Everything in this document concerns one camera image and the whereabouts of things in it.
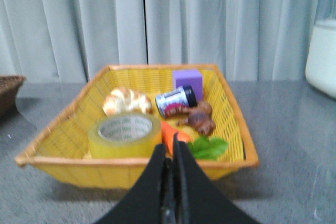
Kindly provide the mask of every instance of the white curtain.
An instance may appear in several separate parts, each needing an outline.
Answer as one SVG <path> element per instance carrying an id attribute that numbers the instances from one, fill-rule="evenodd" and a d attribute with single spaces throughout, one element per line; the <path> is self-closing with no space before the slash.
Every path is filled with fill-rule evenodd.
<path id="1" fill-rule="evenodd" d="M 0 0 L 0 74 L 85 82 L 106 64 L 216 63 L 304 78 L 317 0 Z"/>

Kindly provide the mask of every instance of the croissant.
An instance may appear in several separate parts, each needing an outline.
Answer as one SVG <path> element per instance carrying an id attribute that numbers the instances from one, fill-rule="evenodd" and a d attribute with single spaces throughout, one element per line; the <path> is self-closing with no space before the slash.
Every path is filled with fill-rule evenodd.
<path id="1" fill-rule="evenodd" d="M 126 87 L 113 89 L 103 103 L 106 115 L 115 115 L 123 111 L 137 110 L 144 114 L 152 111 L 151 100 L 141 91 Z"/>

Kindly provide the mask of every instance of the orange carrot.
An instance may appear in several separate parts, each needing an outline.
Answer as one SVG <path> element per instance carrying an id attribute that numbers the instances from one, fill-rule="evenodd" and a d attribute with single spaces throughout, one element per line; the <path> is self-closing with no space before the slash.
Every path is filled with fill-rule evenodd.
<path id="1" fill-rule="evenodd" d="M 173 155 L 173 147 L 174 147 L 174 134 L 177 132 L 177 139 L 183 142 L 191 142 L 192 138 L 185 132 L 179 131 L 170 126 L 170 124 L 161 121 L 161 128 L 162 128 L 162 140 L 163 143 L 168 148 L 168 151 L 171 155 Z"/>

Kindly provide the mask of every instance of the small jar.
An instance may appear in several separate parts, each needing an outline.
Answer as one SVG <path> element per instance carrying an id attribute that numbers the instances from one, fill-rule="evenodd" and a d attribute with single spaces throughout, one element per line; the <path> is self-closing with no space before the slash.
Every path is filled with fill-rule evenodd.
<path id="1" fill-rule="evenodd" d="M 197 106 L 194 90 L 189 85 L 180 86 L 177 89 L 159 94 L 155 97 L 156 105 L 162 117 L 179 114 L 183 107 Z"/>

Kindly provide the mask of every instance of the white container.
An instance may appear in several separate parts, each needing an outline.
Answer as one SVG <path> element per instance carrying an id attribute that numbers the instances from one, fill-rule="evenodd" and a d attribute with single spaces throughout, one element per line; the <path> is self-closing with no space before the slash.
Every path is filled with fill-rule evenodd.
<path id="1" fill-rule="evenodd" d="M 310 41 L 307 81 L 336 99 L 336 19 L 315 23 Z"/>

